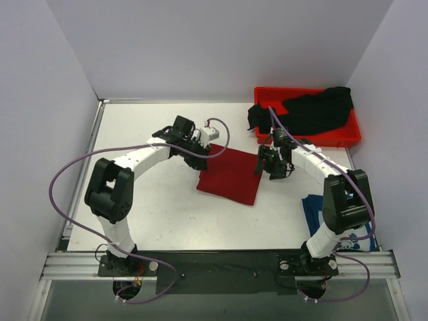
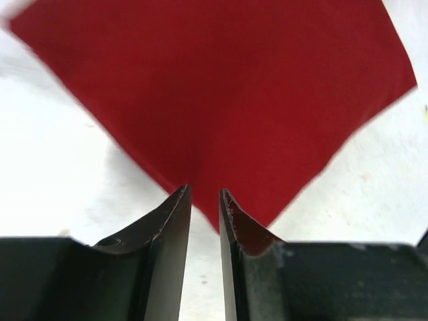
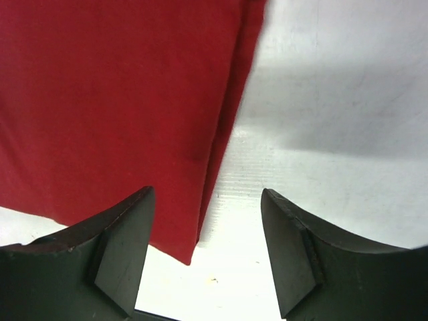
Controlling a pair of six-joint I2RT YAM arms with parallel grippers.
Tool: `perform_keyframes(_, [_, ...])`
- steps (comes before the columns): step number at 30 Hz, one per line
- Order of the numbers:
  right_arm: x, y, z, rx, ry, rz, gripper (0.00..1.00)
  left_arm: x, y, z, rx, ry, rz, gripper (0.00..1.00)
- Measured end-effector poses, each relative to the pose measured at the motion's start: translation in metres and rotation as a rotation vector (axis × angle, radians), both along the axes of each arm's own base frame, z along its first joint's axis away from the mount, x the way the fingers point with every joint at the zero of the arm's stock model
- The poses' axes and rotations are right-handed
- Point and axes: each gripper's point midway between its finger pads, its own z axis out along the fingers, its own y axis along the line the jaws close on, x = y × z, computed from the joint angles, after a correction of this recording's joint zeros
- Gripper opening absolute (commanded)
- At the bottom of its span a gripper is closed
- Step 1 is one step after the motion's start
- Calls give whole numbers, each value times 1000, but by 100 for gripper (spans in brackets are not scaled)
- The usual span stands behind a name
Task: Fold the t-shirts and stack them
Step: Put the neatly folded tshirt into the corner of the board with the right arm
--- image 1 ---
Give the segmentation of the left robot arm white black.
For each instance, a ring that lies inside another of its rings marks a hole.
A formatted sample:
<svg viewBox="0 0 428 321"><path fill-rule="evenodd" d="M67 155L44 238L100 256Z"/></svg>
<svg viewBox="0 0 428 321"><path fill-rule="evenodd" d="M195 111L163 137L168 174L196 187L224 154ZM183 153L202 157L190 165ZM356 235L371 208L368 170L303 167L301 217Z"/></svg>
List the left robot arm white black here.
<svg viewBox="0 0 428 321"><path fill-rule="evenodd" d="M134 182L153 166L181 156L192 169L207 169L210 142L219 138L219 131L208 122L201 128L182 116L177 116L173 125L156 131L147 140L146 148L134 149L120 157L96 161L84 202L97 216L104 235L126 252L112 245L107 247L107 267L124 276L133 274L138 265L137 246L130 235L127 216L134 198Z"/></svg>

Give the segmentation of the red t shirt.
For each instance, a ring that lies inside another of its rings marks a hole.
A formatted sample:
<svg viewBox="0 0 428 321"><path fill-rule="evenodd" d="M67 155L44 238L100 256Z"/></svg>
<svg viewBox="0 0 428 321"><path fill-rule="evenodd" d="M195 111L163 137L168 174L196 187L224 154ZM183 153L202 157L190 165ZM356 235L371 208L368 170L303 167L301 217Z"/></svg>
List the red t shirt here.
<svg viewBox="0 0 428 321"><path fill-rule="evenodd" d="M200 172L198 191L254 205L261 180L261 175L255 174L257 155L227 148L207 164L208 169Z"/></svg>

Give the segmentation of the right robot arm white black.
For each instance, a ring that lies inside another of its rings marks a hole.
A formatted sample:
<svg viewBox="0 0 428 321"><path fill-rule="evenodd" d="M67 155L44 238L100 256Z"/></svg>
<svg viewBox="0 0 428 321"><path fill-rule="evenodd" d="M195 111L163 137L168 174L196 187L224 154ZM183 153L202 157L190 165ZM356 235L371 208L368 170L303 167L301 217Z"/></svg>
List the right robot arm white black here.
<svg viewBox="0 0 428 321"><path fill-rule="evenodd" d="M256 174L265 171L278 180L299 168L323 187L320 227L299 250L279 255L279 271L291 276L334 275L333 253L351 238L352 230L375 216L368 176L339 165L308 140L291 138L282 128L272 129L267 139L271 143L258 148Z"/></svg>

